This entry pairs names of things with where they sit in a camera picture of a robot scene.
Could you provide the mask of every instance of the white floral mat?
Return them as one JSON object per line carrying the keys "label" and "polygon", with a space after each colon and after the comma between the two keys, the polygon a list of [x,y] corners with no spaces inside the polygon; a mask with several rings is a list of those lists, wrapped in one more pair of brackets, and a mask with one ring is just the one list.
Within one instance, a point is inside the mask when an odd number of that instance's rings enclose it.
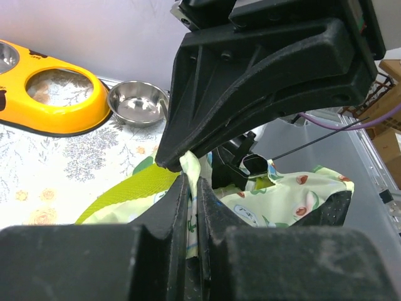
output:
{"label": "white floral mat", "polygon": [[[83,76],[51,70],[28,93],[49,105],[88,98]],[[164,123],[134,129],[112,117],[85,135],[43,137],[0,125],[0,229],[16,224],[69,224],[105,191],[131,175],[158,146]]]}

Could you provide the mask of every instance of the yellow pet bowl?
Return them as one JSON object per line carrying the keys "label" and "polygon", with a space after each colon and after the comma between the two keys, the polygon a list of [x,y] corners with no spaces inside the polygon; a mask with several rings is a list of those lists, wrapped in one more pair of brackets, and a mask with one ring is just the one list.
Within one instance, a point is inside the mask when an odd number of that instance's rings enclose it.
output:
{"label": "yellow pet bowl", "polygon": [[[91,81],[93,93],[69,107],[37,102],[26,92],[26,85],[34,75],[52,69],[82,74]],[[106,88],[89,71],[0,40],[0,123],[53,137],[80,135],[111,116],[106,97]]]}

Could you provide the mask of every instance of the light green bag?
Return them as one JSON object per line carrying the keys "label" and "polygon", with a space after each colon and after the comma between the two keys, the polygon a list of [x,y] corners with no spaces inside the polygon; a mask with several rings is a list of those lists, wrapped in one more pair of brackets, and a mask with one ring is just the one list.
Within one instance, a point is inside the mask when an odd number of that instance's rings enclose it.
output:
{"label": "light green bag", "polygon": [[[140,187],[142,191],[148,191],[148,195],[124,200],[121,200],[120,195],[118,202],[114,199],[112,204],[102,203],[102,207],[97,206],[96,211],[92,210],[91,215],[83,222],[129,223],[160,200],[178,174],[156,167],[154,157],[155,155],[149,157],[151,160],[146,158],[143,161],[146,164],[140,164],[129,181],[132,191]],[[191,258],[197,256],[197,181],[199,176],[202,176],[211,182],[212,168],[207,157],[198,159],[191,152],[182,156],[180,163],[189,179],[191,193],[187,221],[187,258]],[[144,189],[147,184],[153,188]],[[353,189],[354,185],[349,179],[324,167],[318,167],[313,172],[280,174],[273,162],[268,161],[266,175],[250,179],[246,191],[229,186],[216,189],[215,193],[222,203],[251,226],[286,228],[318,209],[332,194],[340,191],[353,193]]]}

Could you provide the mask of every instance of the metal bowl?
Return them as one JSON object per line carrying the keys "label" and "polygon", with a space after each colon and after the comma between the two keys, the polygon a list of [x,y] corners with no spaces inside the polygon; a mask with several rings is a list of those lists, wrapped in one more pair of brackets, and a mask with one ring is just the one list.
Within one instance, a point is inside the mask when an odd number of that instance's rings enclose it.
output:
{"label": "metal bowl", "polygon": [[150,127],[167,116],[169,97],[149,83],[122,82],[107,95],[111,110],[126,124]]}
{"label": "metal bowl", "polygon": [[14,47],[0,42],[0,74],[13,69],[19,61],[19,53]]}

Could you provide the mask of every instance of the yellow-green strap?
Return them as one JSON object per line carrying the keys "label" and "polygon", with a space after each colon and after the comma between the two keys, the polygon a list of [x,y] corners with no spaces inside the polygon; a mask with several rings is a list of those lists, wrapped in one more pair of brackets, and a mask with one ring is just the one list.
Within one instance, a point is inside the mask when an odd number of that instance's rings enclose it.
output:
{"label": "yellow-green strap", "polygon": [[89,216],[106,206],[168,190],[178,175],[179,172],[170,172],[152,164],[102,194],[81,214],[76,224],[82,224]]}

